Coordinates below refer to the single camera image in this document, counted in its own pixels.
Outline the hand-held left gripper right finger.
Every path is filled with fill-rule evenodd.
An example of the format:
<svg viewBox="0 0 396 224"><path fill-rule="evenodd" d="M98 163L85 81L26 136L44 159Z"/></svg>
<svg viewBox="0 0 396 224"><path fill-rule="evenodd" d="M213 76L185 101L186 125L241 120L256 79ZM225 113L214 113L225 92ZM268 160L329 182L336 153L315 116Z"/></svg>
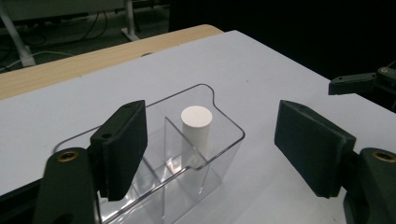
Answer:
<svg viewBox="0 0 396 224"><path fill-rule="evenodd" d="M281 100L274 142L317 196L338 195L341 164L355 136L306 105Z"/></svg>

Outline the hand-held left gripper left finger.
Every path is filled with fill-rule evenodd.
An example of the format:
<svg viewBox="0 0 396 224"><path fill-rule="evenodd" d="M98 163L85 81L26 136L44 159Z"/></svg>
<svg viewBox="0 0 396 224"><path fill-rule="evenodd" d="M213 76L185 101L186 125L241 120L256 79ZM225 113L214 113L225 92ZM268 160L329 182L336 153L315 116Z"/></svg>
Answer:
<svg viewBox="0 0 396 224"><path fill-rule="evenodd" d="M94 185L102 198L120 201L132 185L148 146L146 102L122 105L91 136Z"/></svg>

